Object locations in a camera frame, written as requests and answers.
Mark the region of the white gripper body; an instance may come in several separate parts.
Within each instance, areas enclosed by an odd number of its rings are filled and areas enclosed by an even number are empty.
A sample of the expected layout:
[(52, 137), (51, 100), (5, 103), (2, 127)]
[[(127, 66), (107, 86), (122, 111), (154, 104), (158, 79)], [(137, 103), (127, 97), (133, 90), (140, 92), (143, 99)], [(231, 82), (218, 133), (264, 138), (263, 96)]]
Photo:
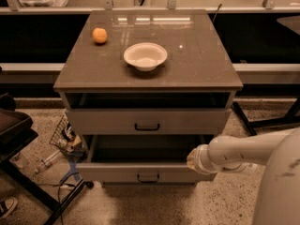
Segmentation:
[(194, 149), (193, 161), (197, 173), (212, 174), (216, 172), (216, 169), (208, 156), (207, 144), (202, 144)]

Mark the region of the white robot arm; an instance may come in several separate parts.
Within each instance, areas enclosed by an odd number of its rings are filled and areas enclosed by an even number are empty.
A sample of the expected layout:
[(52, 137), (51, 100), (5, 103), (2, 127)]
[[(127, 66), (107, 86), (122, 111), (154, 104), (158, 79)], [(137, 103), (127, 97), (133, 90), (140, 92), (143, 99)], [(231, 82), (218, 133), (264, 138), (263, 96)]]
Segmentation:
[(300, 225), (300, 128), (246, 138), (218, 136), (194, 148), (187, 166), (201, 174), (265, 167), (252, 225)]

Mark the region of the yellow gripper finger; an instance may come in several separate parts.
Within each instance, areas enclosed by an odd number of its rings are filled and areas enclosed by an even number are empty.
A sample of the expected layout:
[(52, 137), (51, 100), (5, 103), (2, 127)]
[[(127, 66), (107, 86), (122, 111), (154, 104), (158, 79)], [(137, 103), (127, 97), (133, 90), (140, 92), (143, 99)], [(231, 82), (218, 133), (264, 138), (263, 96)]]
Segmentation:
[(188, 155), (187, 155), (187, 166), (191, 169), (195, 169), (194, 165), (194, 155), (195, 155), (196, 150), (193, 149)]

